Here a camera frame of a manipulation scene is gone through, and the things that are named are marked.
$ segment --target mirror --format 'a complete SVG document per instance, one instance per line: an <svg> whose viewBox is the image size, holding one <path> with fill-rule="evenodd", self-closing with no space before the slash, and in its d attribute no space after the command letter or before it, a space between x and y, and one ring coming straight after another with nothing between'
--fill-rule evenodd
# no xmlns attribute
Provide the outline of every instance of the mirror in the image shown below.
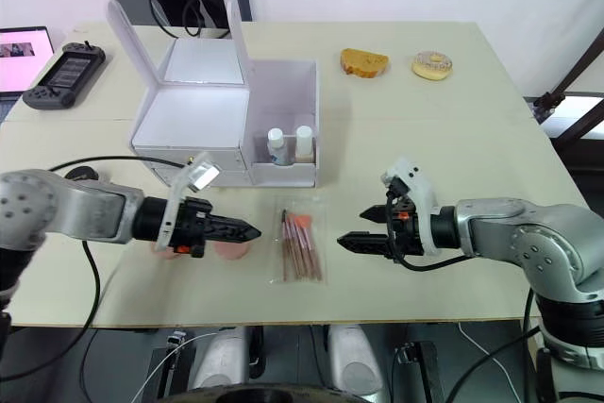
<svg viewBox="0 0 604 403"><path fill-rule="evenodd" d="M159 78L195 84L243 84L229 28L230 3L115 1L126 14Z"/></svg>

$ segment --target laptop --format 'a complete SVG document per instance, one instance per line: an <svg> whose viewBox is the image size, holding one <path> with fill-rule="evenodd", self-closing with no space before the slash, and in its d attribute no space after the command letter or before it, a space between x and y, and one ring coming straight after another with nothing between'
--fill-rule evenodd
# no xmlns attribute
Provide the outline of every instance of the laptop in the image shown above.
<svg viewBox="0 0 604 403"><path fill-rule="evenodd" d="M53 53L44 26L0 28L0 121Z"/></svg>

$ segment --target toast slice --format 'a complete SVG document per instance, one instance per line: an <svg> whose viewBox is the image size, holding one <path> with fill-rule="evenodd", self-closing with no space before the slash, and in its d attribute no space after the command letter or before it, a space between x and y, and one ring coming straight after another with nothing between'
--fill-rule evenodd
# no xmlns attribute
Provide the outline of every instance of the toast slice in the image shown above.
<svg viewBox="0 0 604 403"><path fill-rule="evenodd" d="M340 54L340 64L347 75L376 77L388 66L388 57L359 49L346 48Z"/></svg>

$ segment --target bread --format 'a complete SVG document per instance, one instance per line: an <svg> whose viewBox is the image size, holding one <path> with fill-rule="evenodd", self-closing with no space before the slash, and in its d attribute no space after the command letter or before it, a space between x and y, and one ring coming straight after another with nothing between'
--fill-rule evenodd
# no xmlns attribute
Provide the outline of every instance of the bread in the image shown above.
<svg viewBox="0 0 604 403"><path fill-rule="evenodd" d="M418 76L429 80L442 80L449 76L453 62L445 54L435 51L420 52L413 59L411 69Z"/></svg>
<svg viewBox="0 0 604 403"><path fill-rule="evenodd" d="M347 75L376 77L386 70L388 57L346 48L340 54L340 64Z"/></svg>

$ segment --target laptop screen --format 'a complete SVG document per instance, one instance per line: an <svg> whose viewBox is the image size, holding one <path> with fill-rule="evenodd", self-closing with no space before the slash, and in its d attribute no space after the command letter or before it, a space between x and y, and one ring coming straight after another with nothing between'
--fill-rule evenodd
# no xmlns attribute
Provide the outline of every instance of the laptop screen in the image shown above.
<svg viewBox="0 0 604 403"><path fill-rule="evenodd" d="M0 93L27 90L52 55L46 27L0 28Z"/></svg>

